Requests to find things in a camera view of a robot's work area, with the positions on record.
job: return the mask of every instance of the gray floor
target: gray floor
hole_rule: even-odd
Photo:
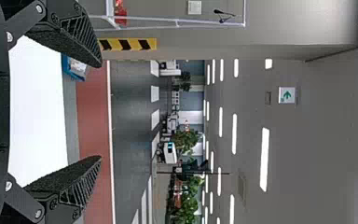
[[[169,80],[150,74],[150,62],[111,61],[113,158],[117,223],[131,223],[151,176],[151,114],[167,114]],[[159,86],[159,101],[150,102],[150,86]]]
[[[358,224],[358,50],[315,62],[225,60],[225,80],[207,87],[211,119],[207,138],[223,177],[213,215],[228,223],[229,195],[236,197],[235,223]],[[278,105],[278,87],[297,86],[298,105]],[[272,105],[265,105],[265,92]],[[218,108],[224,135],[218,137]],[[238,114],[237,155],[231,154],[232,114]],[[268,192],[259,187],[262,127],[270,129]],[[241,202],[238,174],[246,178]],[[210,189],[216,193],[213,177]]]
[[[76,81],[66,74],[62,75],[63,106],[65,113],[66,150],[68,163],[79,161],[79,136],[77,126]],[[74,224],[83,224],[81,217]]]

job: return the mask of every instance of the green plant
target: green plant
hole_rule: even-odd
[[[184,82],[184,83],[180,84],[179,88],[180,88],[182,91],[190,91],[190,89],[191,89],[191,84],[188,83],[188,82]]]
[[[199,141],[199,132],[189,130],[188,132],[177,131],[173,136],[173,142],[176,149],[179,149],[182,154],[193,154],[192,147],[194,147]]]
[[[182,74],[181,74],[181,76],[180,76],[180,79],[181,79],[182,81],[189,81],[189,80],[191,79],[191,75],[190,75],[189,72],[183,71]]]

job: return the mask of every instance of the white sign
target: white sign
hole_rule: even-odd
[[[280,87],[278,102],[279,104],[295,104],[296,87]]]

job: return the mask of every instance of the potted plant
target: potted plant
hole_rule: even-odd
[[[172,137],[176,149],[178,149],[182,154],[187,153],[189,155],[193,154],[192,147],[199,142],[199,138],[199,132],[196,132],[193,129],[186,132],[177,131]]]
[[[182,90],[182,91],[190,91],[190,89],[191,89],[191,84],[188,83],[188,82],[181,83],[181,84],[179,85],[179,89]]]

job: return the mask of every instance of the black metal bracket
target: black metal bracket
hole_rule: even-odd
[[[16,210],[32,223],[40,223],[45,216],[45,208],[31,194],[17,184],[12,175],[8,175],[5,204]]]
[[[7,20],[8,49],[17,44],[17,40],[25,35],[31,28],[46,16],[45,4],[41,1],[33,1]]]

